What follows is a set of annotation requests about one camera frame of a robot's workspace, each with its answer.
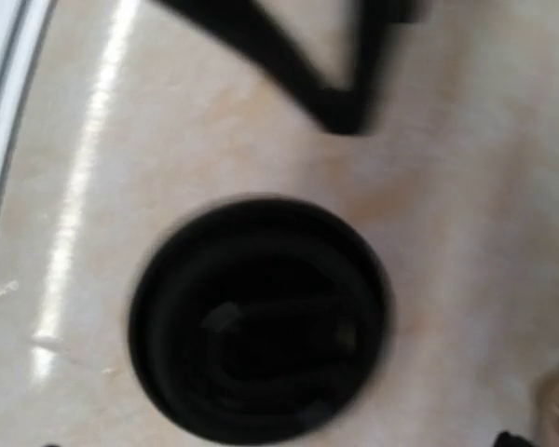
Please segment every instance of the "black circular object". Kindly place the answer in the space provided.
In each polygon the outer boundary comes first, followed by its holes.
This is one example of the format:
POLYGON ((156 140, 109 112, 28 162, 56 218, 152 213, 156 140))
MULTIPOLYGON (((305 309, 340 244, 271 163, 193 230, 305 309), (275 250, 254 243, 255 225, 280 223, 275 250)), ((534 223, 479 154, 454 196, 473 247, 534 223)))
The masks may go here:
POLYGON ((130 311, 130 356, 171 421, 262 444, 318 427, 385 345, 389 285, 364 240, 296 200, 224 205, 174 234, 130 311))

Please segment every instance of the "black container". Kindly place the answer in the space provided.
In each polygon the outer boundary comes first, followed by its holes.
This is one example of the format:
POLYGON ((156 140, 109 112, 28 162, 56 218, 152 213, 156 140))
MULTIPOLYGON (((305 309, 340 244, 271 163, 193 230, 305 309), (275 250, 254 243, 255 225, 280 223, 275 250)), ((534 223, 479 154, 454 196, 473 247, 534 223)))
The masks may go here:
POLYGON ((304 434, 344 408, 389 327, 370 247, 331 213, 266 198, 200 215, 157 252, 130 312, 139 380, 171 421, 208 440, 304 434))

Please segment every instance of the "black lens cap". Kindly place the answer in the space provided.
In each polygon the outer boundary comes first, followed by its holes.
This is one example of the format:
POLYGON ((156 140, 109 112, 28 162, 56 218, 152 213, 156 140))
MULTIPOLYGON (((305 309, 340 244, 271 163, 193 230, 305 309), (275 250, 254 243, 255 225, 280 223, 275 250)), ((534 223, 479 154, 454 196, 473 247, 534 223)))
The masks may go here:
POLYGON ((130 356, 178 426, 226 444, 287 440, 361 389, 386 344, 389 298, 368 244, 328 211, 233 202, 157 251, 132 302, 130 356))

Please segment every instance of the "marble surface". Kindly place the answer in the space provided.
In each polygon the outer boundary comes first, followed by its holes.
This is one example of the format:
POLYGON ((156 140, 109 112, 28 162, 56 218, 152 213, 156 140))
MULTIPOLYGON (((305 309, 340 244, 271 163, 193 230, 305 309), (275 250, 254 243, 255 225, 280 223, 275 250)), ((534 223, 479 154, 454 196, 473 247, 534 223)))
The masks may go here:
MULTIPOLYGON (((345 2, 265 0, 340 82, 345 2)), ((206 444, 126 348, 153 248, 244 194, 314 201, 395 292, 384 367, 291 444, 486 447, 532 435, 559 364, 559 0, 434 0, 363 138, 322 134, 246 61, 140 0, 59 2, 0 210, 0 447, 206 444)))

